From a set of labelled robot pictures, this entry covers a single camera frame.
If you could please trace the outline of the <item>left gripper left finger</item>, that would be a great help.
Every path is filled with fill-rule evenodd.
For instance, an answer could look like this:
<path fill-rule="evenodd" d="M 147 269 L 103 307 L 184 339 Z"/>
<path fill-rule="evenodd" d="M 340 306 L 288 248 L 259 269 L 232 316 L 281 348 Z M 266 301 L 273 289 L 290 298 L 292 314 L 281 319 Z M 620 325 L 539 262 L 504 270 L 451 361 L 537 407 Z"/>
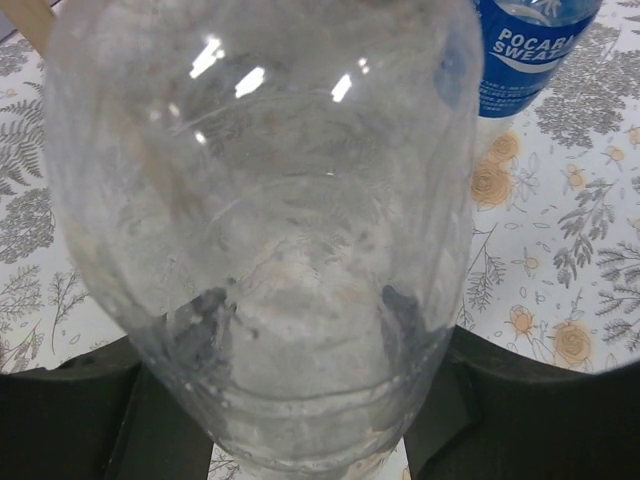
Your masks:
<path fill-rule="evenodd" d="M 205 479 L 212 449 L 126 339 L 1 377 L 4 479 Z"/>

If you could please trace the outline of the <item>clear plastic bottle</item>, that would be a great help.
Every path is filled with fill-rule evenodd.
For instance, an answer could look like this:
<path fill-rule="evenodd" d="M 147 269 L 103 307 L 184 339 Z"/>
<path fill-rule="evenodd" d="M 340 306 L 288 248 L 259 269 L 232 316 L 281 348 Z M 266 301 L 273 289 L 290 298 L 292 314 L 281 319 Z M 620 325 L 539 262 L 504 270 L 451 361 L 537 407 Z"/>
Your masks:
<path fill-rule="evenodd" d="M 90 296 L 257 479 L 374 479 L 471 241 L 468 1 L 67 1 L 45 160 Z"/>

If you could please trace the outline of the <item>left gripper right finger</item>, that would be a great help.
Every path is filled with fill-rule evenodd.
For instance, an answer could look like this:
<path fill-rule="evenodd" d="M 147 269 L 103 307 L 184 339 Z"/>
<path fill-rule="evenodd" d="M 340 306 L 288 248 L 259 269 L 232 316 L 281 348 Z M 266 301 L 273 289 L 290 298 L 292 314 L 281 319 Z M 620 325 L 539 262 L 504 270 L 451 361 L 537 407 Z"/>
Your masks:
<path fill-rule="evenodd" d="M 457 327 L 404 443 L 413 479 L 636 479 L 639 365 L 574 372 Z"/>

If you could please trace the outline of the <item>blue label water bottle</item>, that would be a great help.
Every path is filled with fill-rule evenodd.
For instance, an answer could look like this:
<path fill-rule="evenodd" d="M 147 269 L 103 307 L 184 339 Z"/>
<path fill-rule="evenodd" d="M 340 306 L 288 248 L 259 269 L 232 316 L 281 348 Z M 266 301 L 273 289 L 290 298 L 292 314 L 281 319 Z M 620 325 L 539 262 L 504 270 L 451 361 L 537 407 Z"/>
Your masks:
<path fill-rule="evenodd" d="M 601 6 L 600 0 L 476 1 L 484 45 L 479 116 L 510 118 L 528 107 Z"/>

